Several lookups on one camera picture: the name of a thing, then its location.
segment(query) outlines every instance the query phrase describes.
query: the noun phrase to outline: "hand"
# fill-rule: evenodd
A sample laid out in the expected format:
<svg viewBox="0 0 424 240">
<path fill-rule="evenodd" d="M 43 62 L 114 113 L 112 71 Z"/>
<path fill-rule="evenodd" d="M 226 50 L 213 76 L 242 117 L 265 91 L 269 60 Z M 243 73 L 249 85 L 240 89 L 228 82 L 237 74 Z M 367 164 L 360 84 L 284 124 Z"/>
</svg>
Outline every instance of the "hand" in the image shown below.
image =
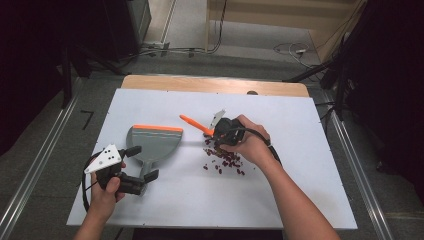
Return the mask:
<svg viewBox="0 0 424 240">
<path fill-rule="evenodd" d="M 238 116 L 237 119 L 241 124 L 243 124 L 244 127 L 256 130 L 262 134 L 265 139 L 270 139 L 268 132 L 262 125 L 253 123 L 244 115 Z M 243 155 L 244 158 L 256 164 L 258 167 L 261 167 L 264 161 L 268 159 L 274 159 L 274 156 L 265 145 L 264 141 L 253 133 L 247 131 L 245 132 L 241 143 L 237 144 L 236 146 L 228 146 L 223 144 L 220 146 L 220 148 L 227 152 L 238 152 Z"/>
<path fill-rule="evenodd" d="M 96 173 L 91 174 L 91 182 L 97 181 Z M 91 187 L 91 204 L 88 214 L 94 215 L 100 221 L 106 223 L 115 209 L 115 204 L 125 197 L 125 193 L 117 192 L 121 180 L 113 177 L 109 180 L 106 189 L 103 190 L 99 184 Z"/>
</svg>

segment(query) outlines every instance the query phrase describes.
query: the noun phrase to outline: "gray dustpan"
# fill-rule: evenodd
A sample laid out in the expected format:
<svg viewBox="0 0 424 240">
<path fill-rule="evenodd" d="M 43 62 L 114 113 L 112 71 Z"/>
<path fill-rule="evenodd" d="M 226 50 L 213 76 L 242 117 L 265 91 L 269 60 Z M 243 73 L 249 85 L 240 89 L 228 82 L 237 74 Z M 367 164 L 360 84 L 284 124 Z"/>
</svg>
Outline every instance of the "gray dustpan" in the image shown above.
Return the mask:
<svg viewBox="0 0 424 240">
<path fill-rule="evenodd" d="M 127 147 L 142 147 L 141 153 L 133 156 L 143 164 L 140 178 L 150 173 L 154 162 L 166 159 L 174 152 L 182 135 L 182 128 L 167 126 L 133 125 L 128 130 Z"/>
</svg>

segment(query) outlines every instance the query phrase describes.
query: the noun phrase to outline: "black cable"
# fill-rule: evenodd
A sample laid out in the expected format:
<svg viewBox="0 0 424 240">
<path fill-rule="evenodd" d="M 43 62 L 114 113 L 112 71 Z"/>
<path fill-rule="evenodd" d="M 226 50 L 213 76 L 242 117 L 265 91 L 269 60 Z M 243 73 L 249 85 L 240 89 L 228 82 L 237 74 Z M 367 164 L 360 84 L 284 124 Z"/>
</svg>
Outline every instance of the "black cable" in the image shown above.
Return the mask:
<svg viewBox="0 0 424 240">
<path fill-rule="evenodd" d="M 293 46 L 297 46 L 297 45 L 300 45 L 300 44 L 302 44 L 302 45 L 304 45 L 304 46 L 306 46 L 306 48 L 304 48 L 306 51 L 309 49 L 309 45 L 308 44 L 306 44 L 306 43 L 280 43 L 280 44 L 278 44 L 278 45 L 276 45 L 276 46 L 274 46 L 273 47 L 273 50 L 274 50 L 274 52 L 276 52 L 276 53 L 278 53 L 278 54 L 281 54 L 281 55 L 287 55 L 287 53 L 281 53 L 280 52 L 280 46 L 284 46 L 284 45 L 293 45 Z M 325 67 L 325 65 L 324 64 L 318 64 L 318 65 L 306 65 L 306 64 L 304 64 L 303 62 L 301 62 L 300 61 L 300 59 L 302 58 L 302 56 L 303 56 L 303 54 L 300 54 L 300 56 L 299 57 L 295 57 L 294 55 L 292 55 L 292 54 L 290 54 L 293 58 L 296 58 L 297 59 L 297 61 L 299 62 L 299 64 L 301 64 L 301 65 L 303 65 L 303 66 L 305 66 L 306 67 L 306 69 L 305 69 L 305 72 L 304 73 L 306 73 L 309 69 L 311 69 L 311 68 L 314 68 L 314 67 L 319 67 L 319 66 L 324 66 Z M 317 73 L 321 73 L 321 74 L 325 74 L 325 72 L 324 72 L 324 70 L 323 71 L 320 71 L 320 72 L 317 72 Z M 314 74 L 314 76 L 317 78 L 317 80 L 313 80 L 312 78 L 310 78 L 310 76 L 308 76 L 308 77 L 306 77 L 306 78 L 308 78 L 311 82 L 320 82 L 321 81 L 321 79 L 322 79 L 322 77 L 320 78 L 318 75 L 317 75 L 317 73 L 315 73 Z"/>
<path fill-rule="evenodd" d="M 95 181 L 93 184 L 91 184 L 88 188 L 84 189 L 84 191 L 87 191 L 88 189 L 90 189 L 92 186 L 96 185 L 98 181 Z"/>
<path fill-rule="evenodd" d="M 275 151 L 275 148 L 272 146 L 270 139 L 266 139 L 261 133 L 259 133 L 258 131 L 254 130 L 254 129 L 251 129 L 251 128 L 231 128 L 228 131 L 230 132 L 230 131 L 239 131 L 239 130 L 250 132 L 250 133 L 254 134 L 255 136 L 259 137 L 265 143 L 265 145 L 268 147 L 268 149 L 271 151 L 275 160 L 277 160 L 281 165 L 283 165 L 281 163 L 280 157 L 277 154 L 277 151 Z"/>
<path fill-rule="evenodd" d="M 133 56 L 130 56 L 130 57 L 128 57 L 128 58 L 123 58 L 123 59 L 121 59 L 121 60 L 124 60 L 124 59 L 128 59 L 126 62 L 124 62 L 124 63 L 122 63 L 121 65 L 118 65 L 118 66 L 116 66 L 116 68 L 119 68 L 119 69 L 121 69 L 121 68 L 123 68 L 123 67 L 125 67 L 125 66 L 127 66 L 128 64 L 130 64 L 130 62 L 135 58 L 135 57 L 137 57 L 138 55 L 133 55 Z M 90 68 L 92 69 L 92 70 L 94 70 L 94 71 L 106 71 L 106 70 L 109 70 L 109 69 L 107 69 L 107 68 L 105 68 L 105 67 L 100 67 L 100 66 L 94 66 L 94 65 L 90 65 L 89 64 L 89 66 L 90 66 Z"/>
<path fill-rule="evenodd" d="M 315 106 L 327 106 L 327 105 L 334 105 L 335 102 L 324 102 L 324 103 L 315 103 Z"/>
<path fill-rule="evenodd" d="M 91 161 L 93 161 L 94 158 L 96 158 L 96 157 L 98 157 L 100 155 L 100 153 L 102 153 L 102 152 L 100 151 L 100 152 L 94 154 L 93 156 L 91 156 L 87 160 L 87 162 L 84 165 L 84 170 L 88 167 L 88 165 L 90 165 Z M 89 189 L 90 187 L 92 187 L 94 184 L 92 184 L 89 188 L 86 188 L 86 185 L 85 185 L 86 174 L 85 174 L 84 170 L 82 171 L 82 180 L 81 180 L 81 185 L 82 185 L 82 201 L 84 203 L 85 211 L 88 212 L 88 209 L 90 208 L 90 204 L 88 203 L 88 200 L 87 200 L 87 193 L 86 193 L 86 191 L 87 191 L 87 189 Z"/>
<path fill-rule="evenodd" d="M 334 33 L 333 34 L 331 34 L 331 36 L 323 43 L 323 44 L 321 44 L 321 45 L 319 45 L 318 47 L 316 47 L 315 49 L 318 49 L 318 48 L 320 48 L 320 47 L 322 47 L 322 46 L 325 46 L 327 43 L 328 43 L 328 41 L 330 41 L 330 39 L 331 38 L 333 38 L 334 37 L 334 35 L 336 35 L 336 33 L 337 33 L 337 31 L 339 31 L 339 29 L 341 28 L 341 27 L 343 27 L 344 25 L 346 25 L 346 24 L 348 24 L 352 19 L 353 19 L 353 17 L 354 16 L 356 16 L 356 14 L 358 14 L 358 12 L 356 11 L 357 9 L 358 9 L 358 7 L 359 7 L 360 5 L 358 5 L 358 6 L 356 6 L 356 9 L 353 11 L 353 13 L 352 13 L 352 15 L 350 16 L 350 18 L 347 20 L 347 21 L 345 21 L 344 23 L 342 23 L 337 29 L 336 29 L 336 31 L 334 31 Z"/>
<path fill-rule="evenodd" d="M 327 112 L 322 116 L 322 117 L 320 117 L 320 120 L 323 120 L 324 118 L 325 118 L 325 122 L 324 122 L 324 134 L 325 134 L 325 136 L 327 136 L 327 130 L 328 130 L 328 122 L 330 121 L 330 119 L 331 119 L 331 113 L 335 110 L 336 108 L 335 108 L 335 106 L 333 105 L 331 108 L 329 108 L 328 110 L 327 110 Z"/>
<path fill-rule="evenodd" d="M 120 228 L 118 233 L 116 234 L 114 240 L 118 240 L 119 236 L 121 236 L 122 231 L 124 231 L 124 228 Z"/>
<path fill-rule="evenodd" d="M 224 17 L 225 17 L 225 10 L 227 9 L 227 0 L 224 2 L 224 7 L 222 9 L 221 13 L 221 20 L 220 20 L 220 26 L 219 26 L 219 37 L 217 44 L 212 49 L 207 49 L 207 52 L 205 52 L 205 48 L 168 48 L 168 49 L 160 49 L 160 48 L 151 48 L 149 50 L 146 50 L 144 52 L 141 52 L 140 54 L 136 55 L 144 55 L 148 53 L 154 53 L 154 52 L 167 52 L 167 51 L 182 51 L 187 53 L 201 53 L 201 54 L 213 54 L 215 53 L 219 47 L 221 46 L 222 42 L 222 26 L 224 25 Z"/>
</svg>

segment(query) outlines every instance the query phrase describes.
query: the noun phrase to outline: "white board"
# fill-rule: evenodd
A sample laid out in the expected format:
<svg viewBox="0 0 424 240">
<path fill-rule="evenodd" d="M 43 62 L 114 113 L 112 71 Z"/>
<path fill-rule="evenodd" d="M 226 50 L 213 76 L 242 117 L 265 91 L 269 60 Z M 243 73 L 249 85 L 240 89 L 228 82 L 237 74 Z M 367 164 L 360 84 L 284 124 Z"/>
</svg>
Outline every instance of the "white board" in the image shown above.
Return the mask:
<svg viewBox="0 0 424 240">
<path fill-rule="evenodd" d="M 333 227 L 356 229 L 330 147 L 311 98 L 118 89 L 93 153 L 114 143 L 126 148 L 133 124 L 182 127 L 183 137 L 174 154 L 153 165 L 159 178 L 143 197 L 128 195 L 117 204 L 109 224 L 132 227 L 282 228 L 269 184 L 245 159 L 235 169 L 215 170 L 215 156 L 207 156 L 204 137 L 179 118 L 185 114 L 208 126 L 213 114 L 225 108 L 225 117 L 244 114 L 261 123 L 271 135 L 284 168 L 323 212 Z M 140 163 L 125 159 L 124 171 L 139 176 Z M 68 225 L 85 217 L 81 188 Z"/>
</svg>

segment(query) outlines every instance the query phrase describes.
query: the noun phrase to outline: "black curtain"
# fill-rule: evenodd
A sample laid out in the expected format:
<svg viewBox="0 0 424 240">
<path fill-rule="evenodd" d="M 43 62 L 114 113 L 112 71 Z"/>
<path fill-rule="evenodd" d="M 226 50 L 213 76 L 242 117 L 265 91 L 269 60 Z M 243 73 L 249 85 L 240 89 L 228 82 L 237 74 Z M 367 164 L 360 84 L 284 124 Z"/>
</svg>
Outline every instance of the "black curtain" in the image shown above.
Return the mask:
<svg viewBox="0 0 424 240">
<path fill-rule="evenodd" d="M 346 102 L 383 142 L 381 160 L 424 203 L 424 3 L 369 1 L 376 11 L 349 56 Z"/>
<path fill-rule="evenodd" d="M 63 86 L 53 10 L 44 2 L 0 2 L 0 155 Z"/>
</svg>

